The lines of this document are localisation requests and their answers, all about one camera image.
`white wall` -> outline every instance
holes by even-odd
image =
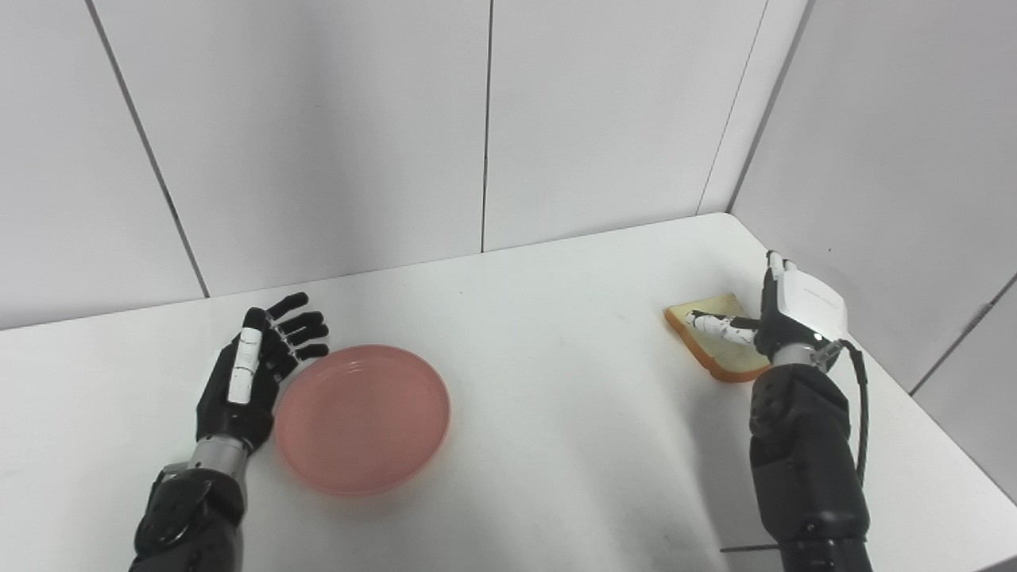
[[[733,213],[911,389],[1017,271],[1017,3],[822,0]]]
[[[83,2],[0,2],[0,329],[201,296]]]
[[[764,71],[750,74],[763,89],[746,90],[757,117],[737,117],[744,145],[801,6],[772,3],[782,35],[765,35],[754,68]],[[497,0],[485,247],[696,214],[766,6]]]
[[[480,251],[486,2],[96,4],[213,295]]]
[[[915,394],[915,400],[1017,499],[1017,288],[1011,287]]]
[[[216,295],[717,211],[803,2],[96,7]],[[84,4],[5,10],[0,328],[199,295]]]

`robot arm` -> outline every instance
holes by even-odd
[[[276,322],[307,301],[299,293],[267,310],[250,308],[240,334],[220,351],[197,405],[194,454],[165,467],[153,483],[131,572],[240,569],[247,458],[272,433],[279,383],[300,361],[328,352],[318,343],[297,347],[327,335],[320,312]]]
[[[767,259],[760,320],[694,311],[685,321],[754,345],[773,364],[753,387],[750,463],[760,516],[784,570],[872,572],[861,488],[868,382],[861,353],[842,339],[844,300],[776,252]],[[847,398],[827,376],[845,347],[862,397],[857,464],[848,446]]]

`table surface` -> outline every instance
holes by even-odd
[[[303,289],[333,349],[427,359],[453,422],[423,473],[357,502],[299,484],[266,445],[249,467],[245,572],[777,571],[773,553],[718,553],[769,539],[751,385],[714,382],[662,317],[727,291],[758,303],[764,253],[708,215],[0,332],[0,554],[17,570],[125,570],[152,478],[190,454],[215,353],[248,306]],[[1017,554],[1017,507],[869,366],[876,570]],[[848,360],[832,377],[854,407]]]

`pink plate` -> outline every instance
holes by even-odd
[[[331,353],[294,380],[276,419],[283,462],[300,480],[344,497],[393,489],[437,452],[451,405],[441,378],[399,348]]]

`wire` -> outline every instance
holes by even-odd
[[[865,373],[865,360],[861,350],[847,340],[841,340],[840,343],[847,348],[847,352],[851,356],[851,364],[854,365],[854,377],[858,380],[861,418],[858,421],[858,460],[855,472],[858,474],[858,482],[864,483],[865,462],[869,460],[869,374]]]
[[[731,547],[728,549],[720,549],[720,553],[731,554],[736,552],[763,552],[763,551],[775,551],[779,549],[780,545],[750,545],[747,547]]]

